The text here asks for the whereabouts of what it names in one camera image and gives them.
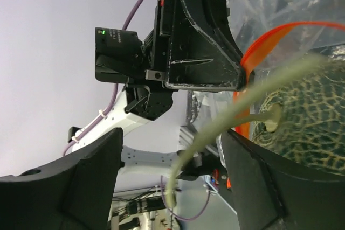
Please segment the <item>red zip clear bag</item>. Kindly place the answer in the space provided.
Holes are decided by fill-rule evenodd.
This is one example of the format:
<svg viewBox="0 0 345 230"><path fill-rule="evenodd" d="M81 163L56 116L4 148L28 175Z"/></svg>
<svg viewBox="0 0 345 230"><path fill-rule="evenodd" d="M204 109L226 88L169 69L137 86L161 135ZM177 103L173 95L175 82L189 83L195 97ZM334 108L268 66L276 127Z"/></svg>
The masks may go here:
<svg viewBox="0 0 345 230"><path fill-rule="evenodd" d="M246 85L265 80L276 69L308 54L344 60L344 0L229 0L241 11L235 42L243 51ZM252 141L253 123L236 126Z"/></svg>

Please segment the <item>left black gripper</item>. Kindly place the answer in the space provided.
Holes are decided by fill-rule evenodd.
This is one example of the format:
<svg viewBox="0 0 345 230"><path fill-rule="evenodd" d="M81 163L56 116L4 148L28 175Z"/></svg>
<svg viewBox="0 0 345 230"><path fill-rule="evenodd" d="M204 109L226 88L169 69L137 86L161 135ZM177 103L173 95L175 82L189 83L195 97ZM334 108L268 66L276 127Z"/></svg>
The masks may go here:
<svg viewBox="0 0 345 230"><path fill-rule="evenodd" d="M242 89L243 55L227 18L226 0L157 0L145 79L174 89Z"/></svg>

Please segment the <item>green netted melon toy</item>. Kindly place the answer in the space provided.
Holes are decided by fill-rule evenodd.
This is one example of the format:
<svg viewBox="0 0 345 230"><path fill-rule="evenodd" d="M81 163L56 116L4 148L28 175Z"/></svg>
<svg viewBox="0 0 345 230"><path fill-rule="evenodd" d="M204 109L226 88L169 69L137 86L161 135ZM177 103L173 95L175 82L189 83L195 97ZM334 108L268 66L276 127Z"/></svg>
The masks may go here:
<svg viewBox="0 0 345 230"><path fill-rule="evenodd" d="M248 122L256 145L309 168L344 175L344 60L308 54L249 84L173 162L165 191L168 205L173 204L175 179L193 155Z"/></svg>

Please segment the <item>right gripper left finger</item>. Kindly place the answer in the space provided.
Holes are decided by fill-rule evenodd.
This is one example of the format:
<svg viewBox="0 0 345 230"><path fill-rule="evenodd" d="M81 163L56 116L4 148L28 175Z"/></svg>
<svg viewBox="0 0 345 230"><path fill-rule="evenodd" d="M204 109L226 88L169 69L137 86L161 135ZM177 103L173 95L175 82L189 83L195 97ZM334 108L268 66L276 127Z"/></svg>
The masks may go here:
<svg viewBox="0 0 345 230"><path fill-rule="evenodd" d="M1 229L106 229L123 130L62 158L1 177Z"/></svg>

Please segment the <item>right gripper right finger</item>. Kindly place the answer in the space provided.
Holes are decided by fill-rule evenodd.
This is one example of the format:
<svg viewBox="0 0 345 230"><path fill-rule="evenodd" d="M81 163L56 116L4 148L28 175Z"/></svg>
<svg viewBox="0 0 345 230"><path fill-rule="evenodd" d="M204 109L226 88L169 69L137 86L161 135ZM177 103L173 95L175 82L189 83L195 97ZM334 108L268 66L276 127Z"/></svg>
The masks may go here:
<svg viewBox="0 0 345 230"><path fill-rule="evenodd" d="M240 229L344 229L344 177L221 135Z"/></svg>

